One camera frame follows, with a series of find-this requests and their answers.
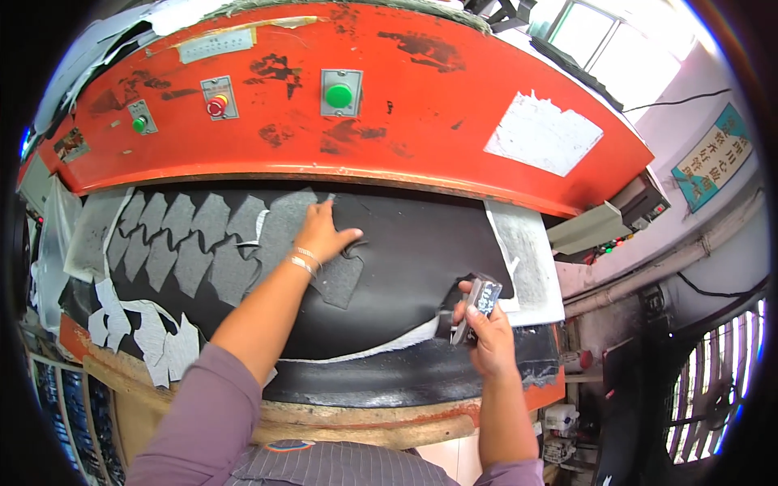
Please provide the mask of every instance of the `purple sleeve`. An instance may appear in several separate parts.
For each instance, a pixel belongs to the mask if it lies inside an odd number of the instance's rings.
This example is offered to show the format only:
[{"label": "purple sleeve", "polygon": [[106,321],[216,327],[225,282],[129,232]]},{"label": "purple sleeve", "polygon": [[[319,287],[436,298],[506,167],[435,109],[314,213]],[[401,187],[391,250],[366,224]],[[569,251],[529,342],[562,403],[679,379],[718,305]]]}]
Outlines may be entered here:
[{"label": "purple sleeve", "polygon": [[473,486],[544,486],[543,461],[529,459],[495,463],[481,474]]},{"label": "purple sleeve", "polygon": [[145,451],[133,484],[224,484],[259,422],[262,389],[228,351],[206,344]]}]

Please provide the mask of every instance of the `right hand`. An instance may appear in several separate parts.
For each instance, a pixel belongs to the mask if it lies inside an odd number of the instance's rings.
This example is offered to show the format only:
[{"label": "right hand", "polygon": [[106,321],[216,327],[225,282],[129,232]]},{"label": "right hand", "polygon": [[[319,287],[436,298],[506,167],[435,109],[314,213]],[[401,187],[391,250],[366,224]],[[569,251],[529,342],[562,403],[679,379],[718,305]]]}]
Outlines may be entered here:
[{"label": "right hand", "polygon": [[[459,289],[464,293],[470,293],[472,288],[471,281],[459,282]],[[466,306],[467,303],[463,300],[454,307],[454,322],[466,319],[478,335],[478,345],[470,351],[470,359],[475,369],[484,379],[517,375],[513,328],[499,303],[494,305],[490,317],[480,313],[474,306],[469,309],[466,309]]]}]

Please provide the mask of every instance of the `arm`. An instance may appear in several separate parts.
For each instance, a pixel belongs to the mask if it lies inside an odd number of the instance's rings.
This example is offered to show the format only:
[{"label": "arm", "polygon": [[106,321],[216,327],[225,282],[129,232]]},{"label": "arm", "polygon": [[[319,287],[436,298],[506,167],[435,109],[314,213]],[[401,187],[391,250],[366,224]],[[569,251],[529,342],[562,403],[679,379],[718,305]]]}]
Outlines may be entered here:
[{"label": "arm", "polygon": [[[463,281],[460,289],[470,292],[472,283]],[[470,351],[473,366],[483,376],[481,402],[481,432],[478,453],[484,471],[497,463],[536,460],[538,440],[535,438],[524,401],[521,375],[516,366],[513,329],[508,318],[495,306],[491,317],[475,307],[465,309],[460,302],[454,319],[467,319],[478,335],[478,345]]]},{"label": "arm", "polygon": [[[362,235],[340,233],[332,203],[311,205],[295,246],[313,269]],[[310,281],[283,261],[222,322],[184,375],[170,412],[129,468],[126,484],[224,484],[259,422],[261,384],[281,355]]]}]

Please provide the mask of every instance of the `electric cable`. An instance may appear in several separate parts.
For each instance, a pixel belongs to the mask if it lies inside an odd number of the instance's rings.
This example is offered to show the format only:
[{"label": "electric cable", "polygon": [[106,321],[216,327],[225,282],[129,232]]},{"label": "electric cable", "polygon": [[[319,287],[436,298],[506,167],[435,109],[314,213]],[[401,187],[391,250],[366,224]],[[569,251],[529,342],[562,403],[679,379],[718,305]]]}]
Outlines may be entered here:
[{"label": "electric cable", "polygon": [[732,293],[729,293],[729,294],[723,293],[723,292],[708,292],[708,291],[700,290],[699,288],[697,288],[697,286],[694,285],[693,283],[691,283],[690,280],[688,278],[686,278],[686,276],[683,275],[683,273],[681,273],[680,271],[676,272],[676,275],[678,277],[680,277],[681,280],[683,280],[695,292],[697,292],[700,295],[707,295],[708,297],[728,297],[728,298],[751,297],[752,295],[754,295],[756,293],[753,290],[749,290],[747,292],[732,292]]},{"label": "electric cable", "polygon": [[686,103],[687,101],[696,100],[697,98],[705,98],[707,96],[718,96],[721,93],[726,93],[727,91],[732,91],[732,88],[720,89],[720,90],[716,91],[715,93],[704,93],[704,94],[701,94],[701,95],[690,96],[689,98],[686,98],[685,100],[680,100],[680,101],[662,101],[660,103],[652,103],[652,104],[648,104],[648,105],[643,105],[641,107],[634,107],[634,108],[630,108],[628,110],[624,110],[622,113],[626,113],[628,111],[639,110],[640,108],[659,107],[659,106],[663,106],[663,105],[679,105],[681,103]]}]

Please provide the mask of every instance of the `green button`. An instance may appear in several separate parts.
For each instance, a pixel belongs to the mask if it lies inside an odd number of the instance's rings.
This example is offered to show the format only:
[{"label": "green button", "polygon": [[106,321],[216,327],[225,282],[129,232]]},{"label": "green button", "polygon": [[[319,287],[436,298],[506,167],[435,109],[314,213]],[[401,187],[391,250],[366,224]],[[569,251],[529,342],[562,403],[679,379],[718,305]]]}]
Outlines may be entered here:
[{"label": "green button", "polygon": [[324,95],[324,101],[333,108],[346,108],[353,99],[351,88],[346,85],[330,86]]},{"label": "green button", "polygon": [[146,126],[145,117],[137,117],[132,121],[132,129],[138,133],[143,133]]}]

